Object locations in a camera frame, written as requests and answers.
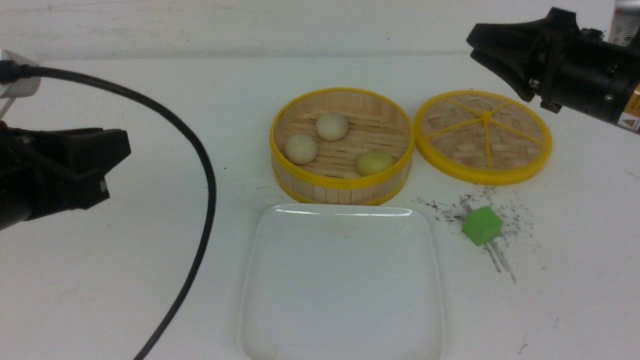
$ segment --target white plate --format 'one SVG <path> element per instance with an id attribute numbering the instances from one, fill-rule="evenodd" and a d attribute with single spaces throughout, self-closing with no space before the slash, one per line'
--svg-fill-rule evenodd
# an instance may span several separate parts
<path id="1" fill-rule="evenodd" d="M 422 215 L 279 205 L 258 225 L 239 343 L 252 360 L 437 360 L 444 321 Z"/>

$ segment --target green sponge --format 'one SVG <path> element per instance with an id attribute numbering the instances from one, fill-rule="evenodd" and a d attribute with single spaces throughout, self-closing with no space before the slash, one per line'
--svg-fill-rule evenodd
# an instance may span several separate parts
<path id="1" fill-rule="evenodd" d="M 467 214 L 462 232 L 467 234 L 474 244 L 482 246 L 500 236 L 502 219 L 490 207 L 485 206 Z"/>

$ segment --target steamer basket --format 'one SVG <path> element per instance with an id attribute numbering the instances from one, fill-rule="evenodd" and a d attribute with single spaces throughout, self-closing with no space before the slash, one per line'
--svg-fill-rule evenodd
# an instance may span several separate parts
<path id="1" fill-rule="evenodd" d="M 464 90 L 426 102 L 415 116 L 420 153 L 434 167 L 475 184 L 508 185 L 535 176 L 552 151 L 537 114 L 507 97 Z"/>
<path id="2" fill-rule="evenodd" d="M 326 142 L 316 134 L 316 120 L 326 112 L 349 121 L 345 138 Z M 316 159 L 297 166 L 284 156 L 290 136 L 314 137 Z M 271 163 L 278 184 L 293 199 L 324 204 L 380 205 L 404 186 L 415 145 L 407 114 L 393 101 L 367 90 L 329 88 L 302 95 L 287 104 L 271 126 Z M 382 149 L 395 163 L 379 174 L 361 177 L 356 160 L 363 152 Z"/>

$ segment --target white dumpling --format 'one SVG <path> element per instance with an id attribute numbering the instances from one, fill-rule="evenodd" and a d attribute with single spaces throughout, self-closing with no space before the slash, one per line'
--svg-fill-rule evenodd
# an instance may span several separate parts
<path id="1" fill-rule="evenodd" d="M 349 122 L 343 114 L 324 113 L 316 121 L 316 131 L 322 140 L 338 141 L 347 135 Z"/>
<path id="2" fill-rule="evenodd" d="M 287 159 L 296 165 L 304 165 L 313 161 L 318 155 L 318 144 L 307 134 L 295 134 L 287 140 L 284 147 Z"/>

